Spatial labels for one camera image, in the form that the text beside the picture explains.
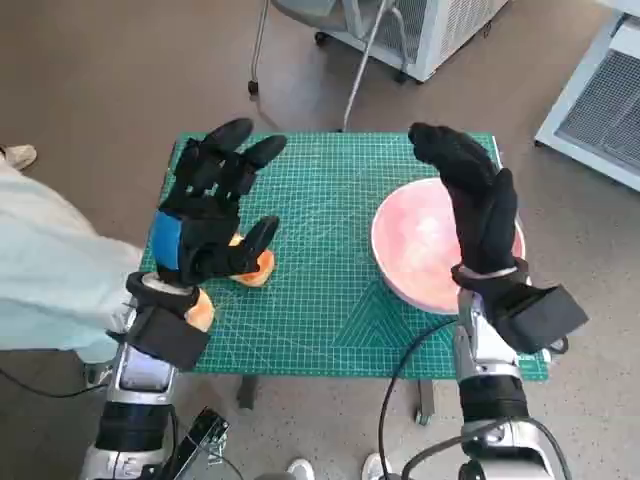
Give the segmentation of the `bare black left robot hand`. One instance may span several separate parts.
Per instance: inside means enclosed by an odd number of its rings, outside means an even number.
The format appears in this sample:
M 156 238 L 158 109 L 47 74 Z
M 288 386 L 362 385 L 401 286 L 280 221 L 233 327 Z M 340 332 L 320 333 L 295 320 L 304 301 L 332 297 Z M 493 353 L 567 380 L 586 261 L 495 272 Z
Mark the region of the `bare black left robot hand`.
M 240 199 L 258 172 L 285 148 L 283 135 L 268 136 L 245 150 L 253 131 L 248 118 L 229 121 L 202 139 L 189 138 L 174 169 L 174 183 L 160 204 L 151 231 L 151 250 L 160 278 L 195 286 L 211 278 L 253 274 L 279 218 L 261 218 L 242 239 Z

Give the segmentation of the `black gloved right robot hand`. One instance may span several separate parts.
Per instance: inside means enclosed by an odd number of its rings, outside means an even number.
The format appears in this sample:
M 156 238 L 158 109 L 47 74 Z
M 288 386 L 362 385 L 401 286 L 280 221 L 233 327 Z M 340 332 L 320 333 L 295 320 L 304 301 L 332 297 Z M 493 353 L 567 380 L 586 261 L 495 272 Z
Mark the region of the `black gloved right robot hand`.
M 461 264 L 479 275 L 516 267 L 517 194 L 509 169 L 498 168 L 469 135 L 447 126 L 411 125 L 417 160 L 437 169 L 453 208 Z

